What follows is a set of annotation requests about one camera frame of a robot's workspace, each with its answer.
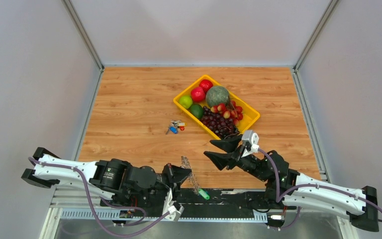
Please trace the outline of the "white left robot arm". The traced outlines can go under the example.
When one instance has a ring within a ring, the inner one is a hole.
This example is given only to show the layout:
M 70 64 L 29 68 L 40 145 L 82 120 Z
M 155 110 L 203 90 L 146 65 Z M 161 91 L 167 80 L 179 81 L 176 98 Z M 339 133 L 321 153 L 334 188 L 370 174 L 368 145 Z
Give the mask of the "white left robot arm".
M 130 162 L 111 159 L 91 162 L 64 160 L 39 147 L 21 178 L 30 185 L 85 189 L 119 206 L 147 205 L 154 197 L 178 197 L 191 169 L 166 164 L 157 173 L 150 166 L 135 167 Z

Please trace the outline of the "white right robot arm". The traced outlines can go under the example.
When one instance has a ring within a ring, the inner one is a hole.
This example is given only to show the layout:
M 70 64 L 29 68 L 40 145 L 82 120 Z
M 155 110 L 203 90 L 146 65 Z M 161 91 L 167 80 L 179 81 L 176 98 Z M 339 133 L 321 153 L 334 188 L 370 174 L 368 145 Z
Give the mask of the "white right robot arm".
M 290 207 L 309 208 L 347 219 L 352 226 L 364 231 L 379 231 L 382 211 L 376 188 L 353 189 L 316 180 L 290 169 L 289 163 L 275 150 L 263 151 L 258 141 L 258 134 L 248 130 L 240 135 L 211 140 L 221 153 L 204 152 L 217 169 L 238 167 L 265 183 L 263 196 L 255 198 L 251 206 L 261 206 L 265 212 Z

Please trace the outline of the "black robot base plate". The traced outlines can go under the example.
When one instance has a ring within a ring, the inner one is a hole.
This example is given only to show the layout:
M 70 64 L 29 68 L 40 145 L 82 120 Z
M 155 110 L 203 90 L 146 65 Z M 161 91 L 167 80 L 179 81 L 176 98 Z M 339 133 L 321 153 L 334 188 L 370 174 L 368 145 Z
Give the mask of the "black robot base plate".
M 251 216 L 255 212 L 268 213 L 282 211 L 284 205 L 276 204 L 265 197 L 265 191 L 205 189 L 210 199 L 205 200 L 191 188 L 183 188 L 176 198 L 177 204 L 184 207 L 182 214 L 187 216 Z M 152 191 L 150 194 L 134 194 L 125 202 L 109 201 L 116 206 L 137 206 L 143 208 L 147 217 L 159 217 L 166 197 L 166 191 Z

